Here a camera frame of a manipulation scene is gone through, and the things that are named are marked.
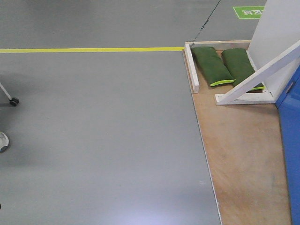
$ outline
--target green sandbag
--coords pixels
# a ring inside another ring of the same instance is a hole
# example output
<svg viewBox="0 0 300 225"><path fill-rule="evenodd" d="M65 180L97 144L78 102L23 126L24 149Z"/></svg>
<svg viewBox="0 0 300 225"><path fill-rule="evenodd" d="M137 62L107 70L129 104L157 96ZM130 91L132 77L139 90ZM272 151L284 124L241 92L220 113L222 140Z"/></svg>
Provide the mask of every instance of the green sandbag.
<svg viewBox="0 0 300 225"><path fill-rule="evenodd" d="M230 75L213 47L195 47L191 50L194 60L211 87L234 82L235 79Z"/></svg>
<svg viewBox="0 0 300 225"><path fill-rule="evenodd" d="M222 57L224 64L229 70L230 74L236 79L235 82L232 83L234 87L255 72L248 59L247 52L243 48L224 50L222 51ZM263 89L264 85L260 83L251 90Z"/></svg>

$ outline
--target blue cabinet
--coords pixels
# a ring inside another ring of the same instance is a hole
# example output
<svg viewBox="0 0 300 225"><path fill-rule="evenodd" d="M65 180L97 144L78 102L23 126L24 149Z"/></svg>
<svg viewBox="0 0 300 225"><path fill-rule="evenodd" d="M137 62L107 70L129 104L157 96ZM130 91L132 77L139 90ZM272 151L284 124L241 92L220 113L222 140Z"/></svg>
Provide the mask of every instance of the blue cabinet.
<svg viewBox="0 0 300 225"><path fill-rule="evenodd" d="M293 225L300 225L300 66L276 102L279 109Z"/></svg>

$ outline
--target black cable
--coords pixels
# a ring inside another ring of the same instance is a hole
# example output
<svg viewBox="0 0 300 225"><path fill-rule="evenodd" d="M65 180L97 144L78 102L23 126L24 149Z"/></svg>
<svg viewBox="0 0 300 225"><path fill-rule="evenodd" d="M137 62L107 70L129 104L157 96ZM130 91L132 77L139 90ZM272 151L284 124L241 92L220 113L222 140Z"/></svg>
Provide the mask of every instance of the black cable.
<svg viewBox="0 0 300 225"><path fill-rule="evenodd" d="M193 44L191 45L191 47L193 47L195 44L194 42L196 41L196 39L198 38L199 34L201 33L201 31L203 30L203 28L205 27L205 25L208 23L208 21L210 20L211 15L214 13L214 11L216 10L216 8L218 7L218 5L220 4L221 0L219 0L219 2L216 4L216 6L214 7L214 9L212 10L211 14L209 15L209 17L207 17L207 20L205 21L205 23L203 24L203 26L200 28L200 31L198 32L198 34L196 35L196 37L193 40Z"/></svg>

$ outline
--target plywood platform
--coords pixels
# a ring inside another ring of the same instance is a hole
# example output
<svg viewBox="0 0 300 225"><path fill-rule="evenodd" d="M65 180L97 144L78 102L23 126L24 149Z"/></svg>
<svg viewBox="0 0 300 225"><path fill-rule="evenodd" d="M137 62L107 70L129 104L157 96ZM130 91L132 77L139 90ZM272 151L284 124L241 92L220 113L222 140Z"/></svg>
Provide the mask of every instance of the plywood platform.
<svg viewBox="0 0 300 225"><path fill-rule="evenodd" d="M290 225L279 115L274 105L215 105L199 75L193 94L224 225Z"/></svg>

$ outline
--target yellow floor line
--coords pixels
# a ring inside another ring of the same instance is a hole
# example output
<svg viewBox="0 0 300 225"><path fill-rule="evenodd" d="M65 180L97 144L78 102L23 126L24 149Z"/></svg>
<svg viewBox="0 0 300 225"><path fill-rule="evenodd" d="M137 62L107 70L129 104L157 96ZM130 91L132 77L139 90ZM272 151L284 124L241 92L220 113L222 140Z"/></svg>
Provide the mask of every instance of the yellow floor line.
<svg viewBox="0 0 300 225"><path fill-rule="evenodd" d="M184 47L149 48L29 48L0 49L0 53L119 53L119 52L169 52L182 51Z"/></svg>

